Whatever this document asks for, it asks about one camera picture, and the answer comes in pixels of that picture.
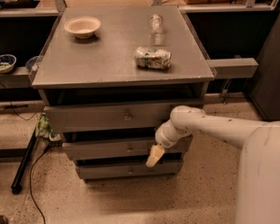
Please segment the countertop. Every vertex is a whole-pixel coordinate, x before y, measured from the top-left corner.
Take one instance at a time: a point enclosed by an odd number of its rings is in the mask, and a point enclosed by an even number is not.
[[[164,18],[161,46],[149,36],[152,14]],[[64,30],[66,21],[92,16],[102,23],[96,36],[81,40]],[[139,46],[172,52],[168,70],[136,66]],[[214,78],[193,35],[176,6],[152,7],[67,7],[57,26],[33,87],[92,88],[204,82]]]

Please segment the small bowl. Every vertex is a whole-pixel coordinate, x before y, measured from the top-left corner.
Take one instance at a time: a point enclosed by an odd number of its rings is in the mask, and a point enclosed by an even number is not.
[[[0,74],[11,72],[15,67],[17,58],[14,55],[5,54],[0,56]]]
[[[101,22],[93,17],[78,17],[67,21],[65,31],[80,39],[87,39],[94,35],[101,27]]]

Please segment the drawer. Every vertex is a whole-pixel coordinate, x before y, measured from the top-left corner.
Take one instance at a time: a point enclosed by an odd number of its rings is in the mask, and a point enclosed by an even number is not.
[[[117,165],[86,165],[76,168],[80,179],[100,179],[124,176],[165,175],[176,174],[180,171],[183,161],[164,161],[152,168],[142,162]]]
[[[183,138],[167,153],[184,153],[189,149],[191,137]],[[115,140],[63,143],[63,149],[71,161],[103,159],[111,157],[131,157],[149,155],[155,145],[155,137],[128,138]]]
[[[45,112],[56,133],[156,127],[168,120],[176,105],[187,101],[120,104],[47,106]]]

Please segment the crushed can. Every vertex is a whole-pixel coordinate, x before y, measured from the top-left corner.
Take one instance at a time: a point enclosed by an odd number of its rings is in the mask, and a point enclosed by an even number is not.
[[[168,69],[171,52],[165,49],[139,47],[134,54],[135,62],[140,67],[153,69]]]

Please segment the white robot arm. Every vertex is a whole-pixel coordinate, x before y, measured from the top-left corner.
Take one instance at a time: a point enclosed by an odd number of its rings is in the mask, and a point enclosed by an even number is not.
[[[196,130],[242,149],[235,223],[280,224],[280,121],[208,116],[199,108],[177,106],[157,130],[147,166]]]

